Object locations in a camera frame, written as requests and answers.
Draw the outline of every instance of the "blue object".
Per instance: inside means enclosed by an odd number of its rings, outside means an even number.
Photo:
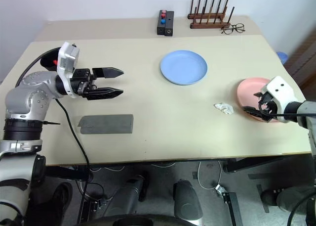
[[[170,82],[189,85],[200,81],[207,72],[205,60],[189,50],[177,50],[167,54],[160,62],[162,74]]]
[[[285,64],[286,61],[288,60],[288,55],[281,51],[278,51],[276,54],[278,55],[278,58],[281,60],[281,63]]]

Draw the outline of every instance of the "crumpled tissue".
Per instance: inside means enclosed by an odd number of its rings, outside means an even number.
[[[214,104],[215,108],[221,110],[221,112],[225,113],[225,114],[229,114],[232,115],[234,113],[234,109],[231,105],[227,104],[227,103],[218,103],[218,104]]]

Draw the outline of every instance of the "eyeglasses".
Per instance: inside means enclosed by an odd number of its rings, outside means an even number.
[[[233,33],[234,30],[239,33],[243,33],[245,31],[245,25],[243,25],[242,23],[238,23],[236,25],[226,25],[222,27],[222,30],[222,33],[225,33],[226,35]]]

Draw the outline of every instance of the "table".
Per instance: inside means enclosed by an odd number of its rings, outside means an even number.
[[[227,36],[216,29],[191,30],[185,18],[175,19],[174,37],[155,35],[156,19],[47,24],[0,86],[0,113],[3,113],[0,125],[4,126],[5,95],[14,87],[20,73],[39,54],[68,40],[80,48],[77,68],[116,67],[125,72],[115,79],[97,81],[98,87],[124,90],[114,99],[88,101],[68,96],[61,99],[91,163],[309,153],[307,130],[296,123],[256,121],[238,106],[236,88],[243,79],[250,77],[271,79],[280,75],[294,88],[300,101],[304,96],[257,26],[247,17],[235,17],[232,23],[236,20],[245,24],[244,34]],[[145,25],[131,27],[137,21]],[[192,50],[206,60],[208,73],[203,80],[177,86],[163,77],[159,69],[161,59],[178,49]],[[39,70],[43,68],[38,63],[31,72]],[[213,107],[219,102],[231,104],[235,113],[221,113]],[[77,125],[82,116],[111,114],[133,114],[133,133],[79,133]],[[61,123],[60,126],[43,127],[43,146],[39,154],[46,157],[46,164],[85,163],[65,115],[55,101],[50,104],[46,120]]]

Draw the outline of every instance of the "wooden rack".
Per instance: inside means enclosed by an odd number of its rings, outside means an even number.
[[[228,21],[224,22],[228,0],[226,0],[225,6],[224,6],[222,12],[219,12],[222,0],[219,0],[216,12],[212,12],[213,7],[214,7],[214,1],[215,0],[212,1],[211,7],[210,7],[208,13],[205,13],[206,6],[207,6],[207,0],[205,0],[205,5],[202,8],[201,13],[198,12],[201,0],[198,0],[198,5],[197,5],[197,7],[195,7],[194,13],[192,13],[194,0],[191,1],[191,9],[190,9],[190,13],[188,14],[188,19],[193,20],[192,23],[190,24],[191,29],[222,28],[222,27],[225,27],[227,25],[230,25],[230,20],[231,20],[231,17],[232,17],[232,14],[233,14],[235,7],[233,7],[233,9],[232,9],[232,12],[229,16]]]

